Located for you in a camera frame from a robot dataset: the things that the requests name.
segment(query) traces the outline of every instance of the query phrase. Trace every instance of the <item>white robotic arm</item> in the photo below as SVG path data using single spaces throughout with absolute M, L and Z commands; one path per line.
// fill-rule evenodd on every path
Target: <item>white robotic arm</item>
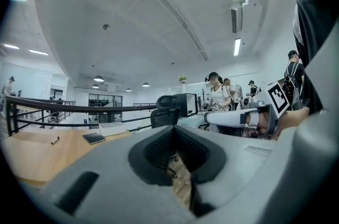
M 243 99 L 241 110 L 229 112 L 211 112 L 205 114 L 205 121 L 209 124 L 231 128 L 256 129 L 259 123 L 259 113 L 268 112 L 269 125 L 266 135 L 273 135 L 278 127 L 280 116 L 286 111 L 289 103 L 278 82 L 274 82 L 263 89 L 255 97 Z

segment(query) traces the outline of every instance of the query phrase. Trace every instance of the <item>notebook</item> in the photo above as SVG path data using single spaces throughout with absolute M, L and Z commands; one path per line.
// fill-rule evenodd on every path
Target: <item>notebook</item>
M 86 139 L 86 141 L 89 144 L 95 144 L 101 141 L 105 141 L 106 139 L 99 133 L 88 133 L 86 135 L 83 135 L 83 138 Z

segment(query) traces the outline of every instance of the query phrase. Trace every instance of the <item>desk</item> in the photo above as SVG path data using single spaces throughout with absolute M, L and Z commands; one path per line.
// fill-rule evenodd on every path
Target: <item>desk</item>
M 201 112 L 199 112 L 199 115 L 192 115 L 188 118 L 178 119 L 177 124 L 198 128 L 204 122 L 205 122 L 205 117 L 201 114 Z
M 125 132 L 105 137 L 106 141 L 90 145 L 82 135 L 92 132 L 97 130 L 20 131 L 1 142 L 1 147 L 16 178 L 40 187 L 93 148 L 132 135 Z M 60 139 L 52 145 L 51 141 L 57 137 Z

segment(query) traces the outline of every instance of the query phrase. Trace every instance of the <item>ceiling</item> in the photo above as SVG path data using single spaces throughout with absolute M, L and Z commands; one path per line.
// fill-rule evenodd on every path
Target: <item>ceiling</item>
M 279 29 L 272 22 L 284 12 L 279 1 L 290 0 L 251 1 L 263 9 L 259 26 L 254 34 L 240 35 L 232 32 L 234 0 L 27 0 L 13 7 L 3 41 L 52 53 L 41 59 L 56 59 L 77 87 L 90 88 L 93 77 L 102 75 L 117 91 L 137 92 L 143 82 L 161 85 L 159 73 L 181 75 L 197 65 L 226 65 L 260 51 Z M 246 44 L 234 58 L 240 36 Z
M 11 1 L 1 26 L 0 42 L 19 47 L 16 50 L 0 44 L 2 56 L 55 62 L 44 38 L 34 0 Z M 29 52 L 29 49 L 47 52 L 49 55 L 37 55 Z

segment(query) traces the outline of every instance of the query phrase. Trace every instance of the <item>backpack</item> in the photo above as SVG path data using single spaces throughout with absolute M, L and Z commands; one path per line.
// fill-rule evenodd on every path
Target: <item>backpack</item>
M 254 95 L 256 95 L 259 92 L 261 92 L 261 88 L 260 87 L 258 88 L 256 85 L 253 85 L 253 86 L 256 88 L 256 91 L 255 91 Z
M 299 63 L 295 63 L 293 65 L 292 71 L 289 72 L 288 66 L 285 71 L 285 79 L 284 84 L 282 86 L 287 100 L 290 103 L 290 106 L 293 110 L 301 109 L 301 102 L 300 102 L 300 92 L 298 87 L 298 82 L 296 80 L 295 74 L 297 71 Z

